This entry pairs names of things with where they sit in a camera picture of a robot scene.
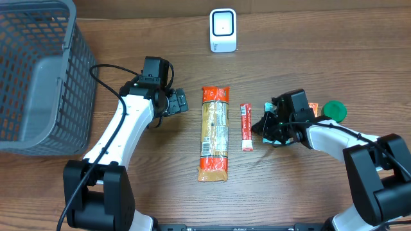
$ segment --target wooden tabletop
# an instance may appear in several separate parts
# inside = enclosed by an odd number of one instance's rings
[[[254,151],[241,151],[240,103],[252,103],[256,123],[271,97],[303,88],[320,106],[344,102],[344,126],[396,133],[411,144],[410,21],[411,8],[239,15],[238,50],[227,54],[210,52],[208,17],[79,21],[99,63],[138,72],[145,56],[163,57],[188,99],[189,112],[145,131],[134,151],[128,175],[136,209],[187,225],[322,223],[344,211],[352,203],[347,174],[332,157],[300,144],[274,149],[257,135]],[[100,73],[114,89],[133,77]],[[207,85],[231,87],[228,182],[197,182]],[[89,147],[117,102],[98,86]],[[82,156],[2,153],[0,230],[55,230],[64,208],[62,171],[72,158]]]

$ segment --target robotic arm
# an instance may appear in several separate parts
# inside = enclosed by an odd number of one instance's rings
[[[188,110],[184,91],[170,88],[173,77],[166,85],[169,65],[171,64],[162,58],[146,57],[139,81],[128,81],[120,89],[127,115],[118,135],[69,207],[67,222],[70,227],[87,230],[151,231],[156,225],[154,218],[135,210],[127,168],[143,130],[154,118],[162,119],[162,116]],[[66,203],[117,128],[123,110],[123,105],[119,102],[114,117],[95,147],[82,161],[70,160],[67,163],[64,168]],[[104,192],[93,192],[87,187],[96,184],[103,184]]]
[[[279,141],[277,146],[301,142],[345,163],[354,205],[330,218],[323,230],[376,230],[387,221],[411,213],[411,155],[400,136],[365,135],[328,117],[314,117],[302,89],[273,98],[272,102],[276,110],[266,112],[252,127],[253,132]],[[394,174],[380,179],[377,171],[382,169],[393,169]]]

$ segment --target red wrapper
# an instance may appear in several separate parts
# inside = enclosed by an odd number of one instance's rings
[[[251,141],[251,103],[242,103],[241,108],[241,132],[243,140],[241,147],[243,151],[252,151]]]

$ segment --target green circle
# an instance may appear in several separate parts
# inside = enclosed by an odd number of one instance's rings
[[[347,109],[343,103],[333,100],[324,105],[322,114],[341,123],[347,116]]]

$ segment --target gray plastic bin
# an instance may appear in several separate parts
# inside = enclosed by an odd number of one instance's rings
[[[74,3],[0,1],[0,50],[0,151],[84,152],[96,59],[76,25]]]

